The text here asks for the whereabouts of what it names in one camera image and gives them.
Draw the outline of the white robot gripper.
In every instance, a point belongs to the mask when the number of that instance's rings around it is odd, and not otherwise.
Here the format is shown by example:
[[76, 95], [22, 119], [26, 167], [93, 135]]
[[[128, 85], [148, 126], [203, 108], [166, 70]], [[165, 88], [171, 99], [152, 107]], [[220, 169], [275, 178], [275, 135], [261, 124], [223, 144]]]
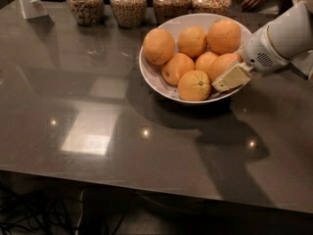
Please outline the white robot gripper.
[[224, 92], [247, 84], [253, 69], [266, 73], [281, 69], [289, 63], [273, 47], [269, 24], [255, 32], [244, 44], [243, 59], [244, 62], [234, 62], [212, 82], [217, 91]]

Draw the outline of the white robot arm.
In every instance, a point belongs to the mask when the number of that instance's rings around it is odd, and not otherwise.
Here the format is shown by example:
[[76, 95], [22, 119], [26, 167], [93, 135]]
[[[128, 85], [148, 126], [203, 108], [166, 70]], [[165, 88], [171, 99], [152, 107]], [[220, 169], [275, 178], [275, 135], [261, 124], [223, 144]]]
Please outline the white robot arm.
[[254, 71], [269, 73], [289, 64], [310, 78], [313, 73], [312, 6], [300, 1], [254, 33], [239, 53], [244, 61], [234, 62], [212, 82], [217, 91], [247, 84]]

